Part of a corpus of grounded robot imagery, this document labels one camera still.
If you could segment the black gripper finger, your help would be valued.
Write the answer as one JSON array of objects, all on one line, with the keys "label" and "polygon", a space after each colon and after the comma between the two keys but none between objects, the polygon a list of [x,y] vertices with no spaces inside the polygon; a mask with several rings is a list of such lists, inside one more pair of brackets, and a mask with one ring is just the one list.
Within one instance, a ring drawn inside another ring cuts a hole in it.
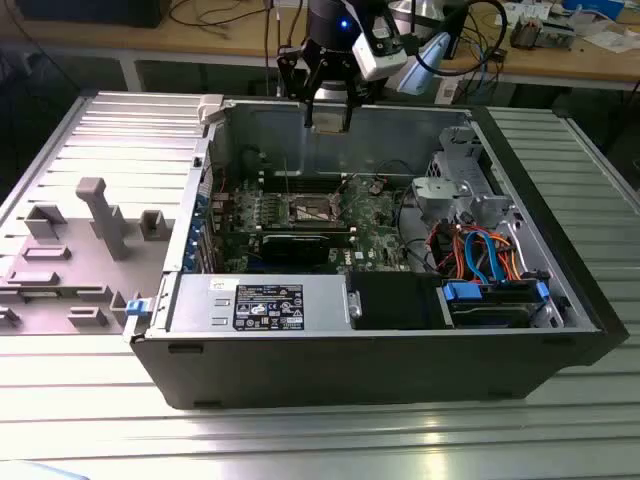
[{"label": "black gripper finger", "polygon": [[313,107],[326,73],[326,49],[316,43],[301,47],[281,47],[277,65],[286,96],[305,107],[304,127],[313,126]]},{"label": "black gripper finger", "polygon": [[348,132],[354,110],[367,104],[375,103],[382,95],[383,80],[365,81],[356,76],[344,81],[346,89],[346,110],[342,119],[342,131]]}]

